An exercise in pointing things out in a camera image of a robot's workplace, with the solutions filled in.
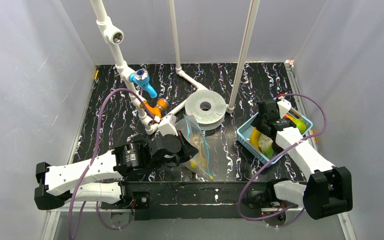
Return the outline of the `clear zip top bag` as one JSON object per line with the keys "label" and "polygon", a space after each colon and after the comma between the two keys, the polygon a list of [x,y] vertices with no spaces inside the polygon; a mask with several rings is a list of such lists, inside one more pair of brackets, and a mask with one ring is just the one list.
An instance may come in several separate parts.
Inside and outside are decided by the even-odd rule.
{"label": "clear zip top bag", "polygon": [[193,147],[197,148],[198,153],[190,160],[182,163],[191,172],[207,181],[213,181],[214,177],[210,171],[210,149],[197,120],[193,115],[184,115],[175,127],[180,130],[185,139]]}

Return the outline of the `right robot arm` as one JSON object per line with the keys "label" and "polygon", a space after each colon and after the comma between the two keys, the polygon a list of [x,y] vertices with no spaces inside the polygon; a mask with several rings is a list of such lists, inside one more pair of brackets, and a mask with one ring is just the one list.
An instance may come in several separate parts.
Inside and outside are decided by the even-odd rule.
{"label": "right robot arm", "polygon": [[266,183],[265,191],[244,192],[239,201],[251,208],[272,202],[289,202],[303,207],[314,220],[351,211],[351,172],[344,166],[335,166],[311,146],[298,125],[287,117],[290,102],[268,99],[257,106],[258,112],[251,126],[261,136],[268,137],[273,148],[280,150],[267,164],[287,154],[304,173],[307,182],[302,184],[285,178],[271,180]]}

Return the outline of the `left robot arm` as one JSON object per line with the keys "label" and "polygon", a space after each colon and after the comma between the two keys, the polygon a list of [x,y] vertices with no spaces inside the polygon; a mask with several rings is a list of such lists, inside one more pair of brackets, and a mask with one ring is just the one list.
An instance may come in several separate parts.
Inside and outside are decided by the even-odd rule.
{"label": "left robot arm", "polygon": [[139,138],[90,160],[60,166],[40,162],[35,170],[38,187],[34,202],[39,210],[58,209],[68,202],[102,202],[129,208],[136,200],[129,183],[105,180],[132,180],[162,165],[177,167],[198,153],[199,148],[179,131],[153,140]]}

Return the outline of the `yellow banana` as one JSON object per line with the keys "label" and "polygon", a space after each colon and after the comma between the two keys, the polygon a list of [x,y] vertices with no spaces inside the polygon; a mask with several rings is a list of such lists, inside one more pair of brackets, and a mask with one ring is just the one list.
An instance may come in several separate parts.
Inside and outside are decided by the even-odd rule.
{"label": "yellow banana", "polygon": [[259,132],[255,127],[253,128],[250,137],[249,137],[249,142],[258,150],[259,148],[259,138],[262,135],[261,132]]}

